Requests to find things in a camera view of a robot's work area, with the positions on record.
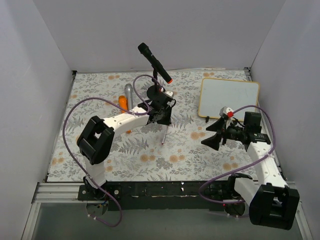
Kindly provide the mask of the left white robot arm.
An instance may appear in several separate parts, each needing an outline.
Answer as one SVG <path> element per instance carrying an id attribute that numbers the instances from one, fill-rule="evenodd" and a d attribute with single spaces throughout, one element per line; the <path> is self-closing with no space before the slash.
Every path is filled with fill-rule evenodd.
<path id="1" fill-rule="evenodd" d="M 87 171 L 83 181 L 95 200 L 103 199 L 107 193 L 104 186 L 107 181 L 104 161 L 110 154 L 114 139 L 129 130 L 151 123 L 171 124 L 172 108 L 176 103 L 172 91 L 162 92 L 146 103 L 134 107 L 133 114 L 125 112 L 107 118 L 93 116 L 80 134 L 76 144 L 83 155 Z"/>

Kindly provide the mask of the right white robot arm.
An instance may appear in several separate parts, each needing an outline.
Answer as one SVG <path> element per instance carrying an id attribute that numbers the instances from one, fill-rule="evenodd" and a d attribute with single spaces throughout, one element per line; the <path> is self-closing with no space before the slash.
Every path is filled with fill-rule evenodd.
<path id="1" fill-rule="evenodd" d="M 220 110 L 219 119 L 206 128 L 214 136 L 202 140 L 202 144 L 218 150 L 228 140 L 243 144 L 255 168 L 258 184 L 251 176 L 242 173 L 243 167 L 226 173 L 225 186 L 217 188 L 213 178 L 199 189 L 199 195 L 213 203 L 231 205 L 246 203 L 248 216 L 253 225 L 290 230 L 293 226 L 300 201 L 299 192 L 289 187 L 282 177 L 273 155 L 275 141 L 262 133 L 259 112 L 247 111 L 243 123 L 234 117 L 229 107 Z"/>

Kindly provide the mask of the red capped whiteboard marker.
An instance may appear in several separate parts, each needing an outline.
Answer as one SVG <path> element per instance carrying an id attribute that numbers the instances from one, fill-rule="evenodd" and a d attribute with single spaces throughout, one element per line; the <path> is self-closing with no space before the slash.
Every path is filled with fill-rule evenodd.
<path id="1" fill-rule="evenodd" d="M 166 137 L 167 137 L 167 134 L 168 134 L 169 126 L 170 125 L 166 125 L 165 126 L 165 129 L 164 129 L 165 131 L 164 131 L 163 137 L 161 139 L 161 145 L 164 145 L 164 143 L 165 143 L 165 140 L 166 140 Z"/>

